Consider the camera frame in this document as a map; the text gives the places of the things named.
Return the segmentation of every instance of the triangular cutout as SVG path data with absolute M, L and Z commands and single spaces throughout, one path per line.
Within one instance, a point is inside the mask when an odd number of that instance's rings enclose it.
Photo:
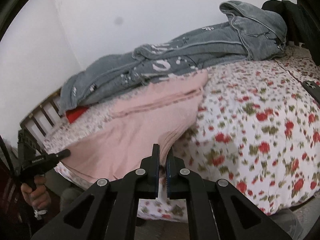
M 244 229 L 248 229 L 261 223 L 261 218 L 258 217 L 252 210 L 247 208 L 236 196 L 231 196 L 231 201 Z
M 87 217 L 93 200 L 93 195 L 88 196 L 67 215 L 65 215 L 63 221 L 74 228 L 80 229 Z

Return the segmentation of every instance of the bed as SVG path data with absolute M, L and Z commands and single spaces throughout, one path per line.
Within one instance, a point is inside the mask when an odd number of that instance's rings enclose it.
M 267 215 L 312 197 L 320 188 L 319 107 L 301 82 L 320 85 L 320 74 L 309 51 L 289 46 L 285 57 L 208 73 L 197 121 L 174 143 L 174 155 L 205 179 L 227 179 Z M 111 120 L 106 102 L 69 124 L 57 114 L 58 99 L 56 91 L 22 122 L 49 154 Z M 91 185 L 62 163 L 55 171 L 83 189 Z M 159 182 L 158 198 L 140 200 L 138 217 L 187 222 L 185 201 L 166 198 L 164 173 Z

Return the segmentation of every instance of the white wall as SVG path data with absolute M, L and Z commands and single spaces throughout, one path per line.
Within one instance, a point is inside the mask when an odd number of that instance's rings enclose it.
M 29 0 L 0 42 L 0 134 L 15 146 L 20 121 L 80 70 L 54 0 Z
M 226 21 L 223 1 L 30 0 L 0 42 L 0 134 L 15 144 L 25 115 L 97 58 Z
M 110 53 L 162 43 L 206 25 L 227 21 L 227 0 L 55 0 L 67 38 L 83 69 Z M 240 0 L 258 7 L 267 0 Z

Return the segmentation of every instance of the pink garment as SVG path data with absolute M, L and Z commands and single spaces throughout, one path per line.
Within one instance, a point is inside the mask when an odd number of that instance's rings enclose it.
M 151 156 L 160 145 L 165 164 L 172 144 L 196 122 L 203 99 L 206 71 L 150 84 L 129 100 L 118 100 L 111 109 L 114 119 L 105 128 L 70 145 L 71 156 L 63 164 L 81 178 L 95 182 L 123 178 Z

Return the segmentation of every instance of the hood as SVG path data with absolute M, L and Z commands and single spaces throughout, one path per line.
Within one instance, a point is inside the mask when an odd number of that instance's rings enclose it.
M 246 17 L 259 22 L 272 31 L 282 43 L 286 42 L 287 25 L 279 14 L 262 10 L 250 3 L 241 1 L 223 2 L 219 8 L 224 14 L 232 13 L 236 16 Z

